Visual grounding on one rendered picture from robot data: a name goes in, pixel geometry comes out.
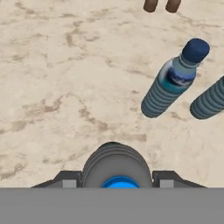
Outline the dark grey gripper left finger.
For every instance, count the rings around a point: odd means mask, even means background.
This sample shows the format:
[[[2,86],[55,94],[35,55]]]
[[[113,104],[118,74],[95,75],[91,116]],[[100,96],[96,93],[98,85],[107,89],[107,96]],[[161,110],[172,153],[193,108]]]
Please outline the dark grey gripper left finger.
[[[81,171],[60,171],[54,179],[35,185],[34,188],[77,188],[82,187]]]

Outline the plastic bottle with dark-blue cap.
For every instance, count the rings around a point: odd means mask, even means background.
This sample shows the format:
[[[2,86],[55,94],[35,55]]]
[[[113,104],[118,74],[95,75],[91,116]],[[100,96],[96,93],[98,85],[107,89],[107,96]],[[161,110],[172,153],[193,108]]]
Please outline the plastic bottle with dark-blue cap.
[[[197,68],[209,51],[205,40],[192,38],[179,56],[164,63],[142,100],[142,113],[149,118],[161,116],[193,84]]]

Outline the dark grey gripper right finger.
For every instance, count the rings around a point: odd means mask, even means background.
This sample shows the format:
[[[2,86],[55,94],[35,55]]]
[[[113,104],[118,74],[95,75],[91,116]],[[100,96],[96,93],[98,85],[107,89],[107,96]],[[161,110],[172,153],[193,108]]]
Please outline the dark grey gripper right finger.
[[[202,187],[192,181],[182,179],[175,171],[153,171],[153,186],[157,188]]]

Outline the ribbed grey plastic bottle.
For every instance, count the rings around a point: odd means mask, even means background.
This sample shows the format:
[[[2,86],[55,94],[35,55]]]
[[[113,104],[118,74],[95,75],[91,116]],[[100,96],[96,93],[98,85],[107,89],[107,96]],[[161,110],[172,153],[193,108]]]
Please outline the ribbed grey plastic bottle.
[[[190,106],[191,114],[200,120],[208,119],[224,110],[224,75],[198,96]]]

